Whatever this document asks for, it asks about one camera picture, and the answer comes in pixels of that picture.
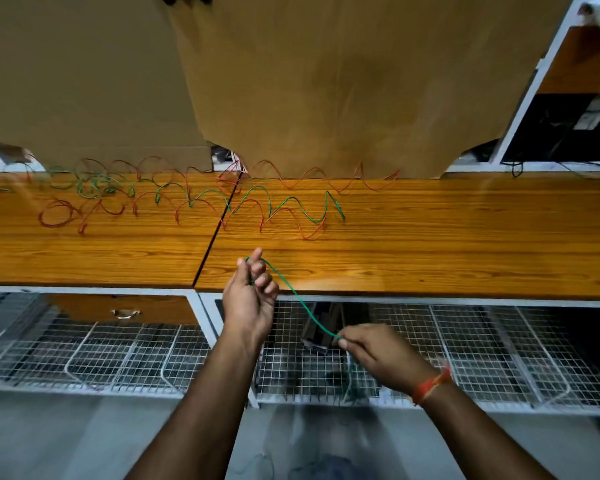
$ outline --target person's left hand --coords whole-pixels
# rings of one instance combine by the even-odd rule
[[[280,291],[266,265],[260,261],[261,257],[262,249],[256,248],[248,261],[238,259],[238,269],[222,295],[223,334],[246,339],[248,345],[257,350],[271,331],[273,307]]]

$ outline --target orange thread bracelet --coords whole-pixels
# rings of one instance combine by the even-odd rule
[[[413,404],[415,406],[419,406],[424,398],[426,398],[426,396],[437,386],[439,386],[440,384],[444,383],[444,382],[449,382],[452,381],[451,378],[451,368],[449,368],[449,366],[446,366],[444,368],[444,370],[442,372],[440,372],[440,375],[433,377],[431,379],[428,379],[426,381],[424,381],[422,384],[420,384],[418,387],[416,387],[416,390],[414,391],[413,395],[411,396],[411,399],[413,400]]]

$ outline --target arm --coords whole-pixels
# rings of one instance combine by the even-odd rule
[[[261,256],[256,249],[248,262],[238,260],[224,288],[224,330],[216,346],[127,480],[224,478],[278,295]]]
[[[405,394],[413,395],[420,384],[439,374],[388,325],[346,327],[340,336],[338,345],[375,379]],[[422,407],[469,480],[553,478],[455,384],[433,388]]]

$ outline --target wooden tabletop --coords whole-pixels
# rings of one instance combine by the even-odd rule
[[[135,175],[115,177],[124,182],[136,180]],[[169,179],[184,183],[183,177],[156,176],[156,181]],[[69,175],[56,175],[53,185],[66,186],[75,181]],[[190,175],[192,195],[216,189],[213,175]],[[38,221],[40,211],[56,197],[67,200],[83,213],[97,203],[78,195],[74,187],[53,189],[48,176],[28,182],[25,176],[0,175],[0,284],[3,285],[84,285],[116,287],[191,287],[200,264],[216,233],[218,217],[198,203],[193,209],[184,206],[180,224],[175,221],[172,204],[163,198],[155,204],[156,186],[142,182],[135,187],[138,217],[132,212],[133,199],[123,193],[106,196],[105,206],[118,212],[112,216],[96,209],[87,219],[84,234],[78,233],[82,218],[64,227],[46,228]],[[164,197],[174,204],[186,202],[186,193],[176,185],[163,189]],[[222,212],[224,201],[218,194],[206,196]],[[43,220],[59,223],[69,209],[56,207],[45,211]]]
[[[289,191],[249,179],[242,195],[253,185],[266,186],[274,208],[298,197],[312,217],[321,217],[329,190],[346,219],[329,201],[326,229],[304,241],[288,212],[260,232],[256,206],[246,203],[216,236],[196,290],[222,290],[236,259],[260,246],[305,294],[600,299],[600,180],[400,180],[380,192],[357,181],[338,195],[325,180]],[[268,211],[263,191],[249,197]],[[317,227],[297,203],[288,206],[305,233]]]

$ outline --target brown cardboard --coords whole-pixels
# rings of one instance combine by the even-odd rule
[[[503,135],[570,2],[179,0],[172,16],[202,135],[248,165],[435,177]]]
[[[0,141],[46,166],[210,169],[160,0],[0,0]]]

